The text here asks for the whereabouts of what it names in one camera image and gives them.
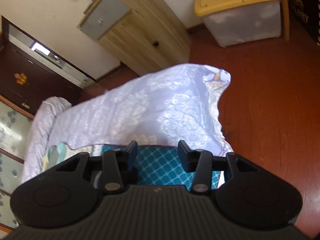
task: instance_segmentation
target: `white bedsheet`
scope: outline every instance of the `white bedsheet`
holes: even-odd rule
[[[95,144],[204,148],[216,156],[232,151],[224,140],[217,108],[230,83],[224,70],[182,64],[148,74],[79,105],[45,100],[29,134],[22,182],[38,175],[46,150],[60,142],[76,149]]]

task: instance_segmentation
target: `teal patterned mattress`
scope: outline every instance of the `teal patterned mattress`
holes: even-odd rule
[[[90,156],[100,156],[113,149],[124,149],[125,146],[91,145],[73,150],[65,143],[51,147],[44,158],[43,171],[57,165],[80,152],[88,152]],[[190,190],[195,172],[185,172],[176,147],[139,146],[134,164],[138,173],[138,185],[185,185]],[[219,171],[212,172],[211,188],[218,186]]]
[[[104,145],[102,152],[122,148]],[[175,147],[139,146],[134,166],[138,171],[138,185],[185,185],[190,190],[195,172],[185,172]],[[219,182],[219,171],[212,172],[211,189]]]

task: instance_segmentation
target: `wooden floor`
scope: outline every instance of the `wooden floor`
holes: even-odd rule
[[[291,40],[220,48],[209,32],[192,36],[190,62],[231,74],[220,122],[235,152],[293,184],[303,196],[296,226],[320,231],[320,48],[296,22]]]

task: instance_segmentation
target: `gray drawer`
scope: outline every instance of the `gray drawer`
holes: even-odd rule
[[[23,164],[0,154],[0,189],[12,194],[20,185]]]
[[[0,223],[11,228],[17,227],[17,222],[10,208],[10,197],[0,192]]]
[[[129,7],[120,0],[102,0],[80,30],[90,38],[98,40],[129,10]]]

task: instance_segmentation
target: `cabinet door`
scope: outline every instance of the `cabinet door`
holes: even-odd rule
[[[10,208],[10,197],[0,192],[0,223],[16,228],[17,222]]]
[[[0,154],[0,189],[12,194],[20,185],[23,164]]]
[[[138,12],[166,44],[179,63],[189,60],[190,38],[186,28],[163,0],[121,0]]]
[[[134,11],[113,26],[99,43],[140,75],[182,63],[166,41]]]
[[[10,42],[0,52],[0,73],[0,94],[33,115],[49,97],[62,97],[75,105],[82,92]]]
[[[0,148],[23,160],[31,124],[31,119],[0,102]]]

